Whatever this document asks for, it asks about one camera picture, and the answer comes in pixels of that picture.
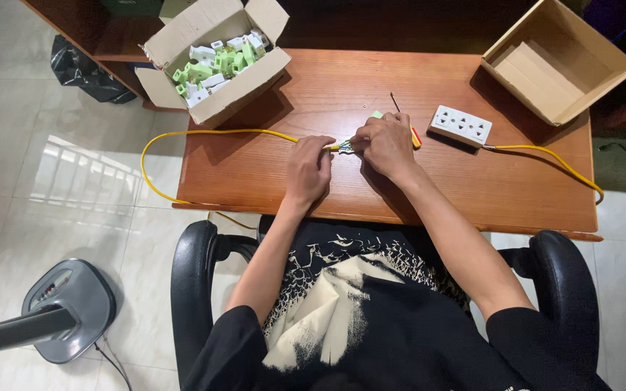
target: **shelf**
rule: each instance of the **shelf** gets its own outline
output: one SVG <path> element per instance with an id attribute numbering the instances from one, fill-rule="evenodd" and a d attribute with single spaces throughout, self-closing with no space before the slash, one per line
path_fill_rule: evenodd
<path id="1" fill-rule="evenodd" d="M 112 16 L 105 26 L 93 57 L 101 61 L 150 63 L 138 45 L 143 45 L 163 26 L 158 17 Z"/>

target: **wooden desk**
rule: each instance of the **wooden desk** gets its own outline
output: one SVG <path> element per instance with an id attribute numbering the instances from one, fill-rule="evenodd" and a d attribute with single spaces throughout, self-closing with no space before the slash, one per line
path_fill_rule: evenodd
<path id="1" fill-rule="evenodd" d="M 593 175 L 587 112 L 559 128 L 535 117 L 479 68 L 474 54 L 287 49 L 291 62 L 272 89 L 222 129 L 261 127 L 300 138 L 343 141 L 374 110 L 395 111 L 390 91 L 424 145 L 414 154 L 436 185 L 480 230 L 570 237 L 597 230 L 595 192 L 538 151 L 466 152 L 427 136 L 439 104 L 493 122 L 491 145 L 534 143 L 557 152 L 582 175 Z M 187 137 L 176 208 L 275 214 L 286 190 L 292 144 L 266 134 Z M 312 216 L 420 224 L 402 192 L 357 155 L 336 155 L 329 193 Z"/>

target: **power strip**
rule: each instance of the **power strip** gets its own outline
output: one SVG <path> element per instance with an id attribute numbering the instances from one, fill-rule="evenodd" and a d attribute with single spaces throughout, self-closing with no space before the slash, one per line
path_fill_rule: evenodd
<path id="1" fill-rule="evenodd" d="M 429 130 L 479 148 L 487 142 L 491 122 L 460 110 L 439 106 Z"/>

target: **screwdriver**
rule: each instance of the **screwdriver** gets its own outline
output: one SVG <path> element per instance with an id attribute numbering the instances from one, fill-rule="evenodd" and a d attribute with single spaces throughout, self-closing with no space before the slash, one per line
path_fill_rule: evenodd
<path id="1" fill-rule="evenodd" d="M 390 97 L 393 98 L 393 103 L 395 103 L 395 107 L 397 108 L 398 112 L 402 113 L 402 110 L 400 110 L 400 105 L 398 105 L 398 101 L 395 100 L 395 94 L 390 93 Z M 419 133 L 416 132 L 416 129 L 414 129 L 412 124 L 409 124 L 409 128 L 412 130 L 412 144 L 415 148 L 421 147 L 421 138 L 419 138 Z"/>

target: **open cardboard box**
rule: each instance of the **open cardboard box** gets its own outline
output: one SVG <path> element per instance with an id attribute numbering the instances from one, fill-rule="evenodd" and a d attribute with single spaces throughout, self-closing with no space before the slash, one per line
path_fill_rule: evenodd
<path id="1" fill-rule="evenodd" d="M 282 75 L 291 57 L 276 42 L 288 20 L 289 15 L 275 0 L 250 0 L 245 8 L 240 0 L 199 0 L 144 44 L 144 52 L 160 70 L 136 68 L 136 75 L 156 106 L 187 109 L 197 124 L 217 127 Z M 214 41 L 226 42 L 255 27 L 262 30 L 274 49 L 188 109 L 171 76 L 190 60 L 190 46 L 210 47 Z"/>
<path id="2" fill-rule="evenodd" d="M 540 0 L 482 57 L 550 125 L 576 117 L 626 79 L 626 55 L 557 0 Z"/>

